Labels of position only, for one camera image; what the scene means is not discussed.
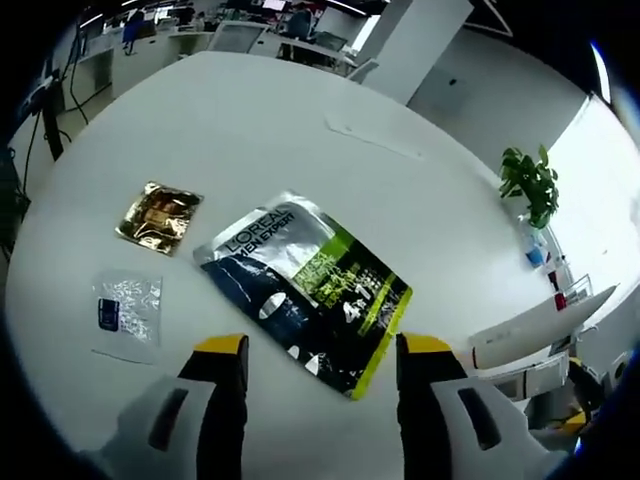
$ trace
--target black cable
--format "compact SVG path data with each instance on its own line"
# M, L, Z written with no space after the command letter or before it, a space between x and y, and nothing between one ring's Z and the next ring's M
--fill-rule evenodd
M65 137L69 141L69 143L73 143L73 141L71 140L71 137L69 136L69 134L67 132L62 131L62 130L59 130L59 132L60 132L60 135L62 135L63 137Z
M69 134L67 132L65 132L64 130L58 130L58 132L60 133L60 135L62 135L63 137L65 137L69 143L73 143L73 140L71 140L71 137L69 136ZM49 137L47 137L47 134L45 133L42 138L46 141L49 141Z
M9 152L9 160L11 160L13 162L13 164L15 165L16 150L13 147L7 147L7 151ZM20 185L20 179L19 178L17 179L17 183L16 183L16 191L17 191L19 197L26 197L26 195L22 191L22 185Z
M60 76L60 81L64 80L64 78L67 76L67 70L69 70L69 66L71 65L71 57L73 56L73 53L74 53L74 48L76 46L77 38L78 38L78 30L76 29L76 35L75 37L73 37L73 42L71 42L71 48L69 49L69 56L67 57L67 64L64 66L64 70L62 71L62 75Z
M9 263L11 261L11 254L8 251L8 248L6 245L2 245L2 254L4 255L4 259L7 261L7 263Z
M84 123L89 125L89 119L84 114L84 110L82 110L82 107L80 106L80 102L78 102L78 99L73 93L73 80L75 79L76 66L78 65L78 60L80 59L80 25L78 23L76 23L76 37L73 39L73 46L71 47L71 50L74 49L76 43L78 44L78 54L75 55L75 58L73 59L73 68L71 69L71 81L69 83L69 93L71 94L71 99L73 100L73 103L76 104L76 108L80 111L80 115L82 115L82 118L84 119Z
M33 125L33 132L31 132L31 140L29 141L29 148L27 149L27 159L24 162L24 176L22 177L22 190L24 197L28 200L27 196L27 175L29 175L29 160L31 159L31 149L33 148L33 140L36 138L36 130L38 129L38 122L40 121L40 112L36 115L36 123Z
M75 61L73 62L73 68L71 69L71 83L69 84L69 93L71 94L71 98L73 99L73 103L76 104L76 108L80 111L80 115L82 115L82 118L84 119L84 123L89 125L89 119L84 114L84 110L82 110L82 107L80 106L80 102L78 102L78 99L76 98L75 94L73 93L73 79L76 76L76 65L77 64L78 64L78 58L76 58Z

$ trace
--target ceiling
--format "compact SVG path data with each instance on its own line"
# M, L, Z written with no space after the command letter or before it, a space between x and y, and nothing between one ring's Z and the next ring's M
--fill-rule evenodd
M18 105L31 79L42 66L60 33L70 25L87 4L108 15L120 8L123 0L65 0L43 2L29 14L32 31L40 42L16 43L11 29L0 31L0 44L11 46L5 53L7 77L0 115L0 134L10 134L15 126L10 105ZM599 91L599 81L589 42L595 40L614 77L633 91L640 91L640 69L636 48L640 45L640 2L636 0L469 0L474 12L468 19L474 29L498 38L550 65L585 92ZM382 0L340 0L367 14L379 14L386 6ZM140 3L151 3L140 0ZM21 18L20 2L10 2L7 18Z

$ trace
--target white pillar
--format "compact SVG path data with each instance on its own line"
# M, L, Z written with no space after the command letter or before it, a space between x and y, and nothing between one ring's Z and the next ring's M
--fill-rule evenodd
M379 63L363 85L406 105L472 10L468 0L392 0L358 55Z

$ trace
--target office chair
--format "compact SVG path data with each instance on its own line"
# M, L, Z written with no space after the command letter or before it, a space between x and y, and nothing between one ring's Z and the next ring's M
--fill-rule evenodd
M347 39L338 37L329 32L317 32L315 34L316 45L339 52L347 44Z
M269 25L253 22L221 22L207 46L216 52L249 53L251 47Z
M364 80L367 78L367 75L378 68L378 62L375 58L370 58L366 62L360 64L358 68L356 68L353 72L347 75L347 80L351 80L359 85L362 85Z

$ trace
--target white round table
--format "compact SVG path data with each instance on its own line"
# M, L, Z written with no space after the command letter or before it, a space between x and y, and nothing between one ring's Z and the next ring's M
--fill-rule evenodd
M205 197L173 258L114 232L149 180ZM196 343L245 332L245 478L401 479L395 348L365 398L349 401L226 301L191 253L293 189L413 287L401 331L460 346L550 295L495 186L469 151L376 92L296 64L201 53L116 100L57 162L11 261L9 332L44 411L74 449L100 448L119 412L161 375L176 375ZM163 277L156 365L90 351L91 283L106 268Z

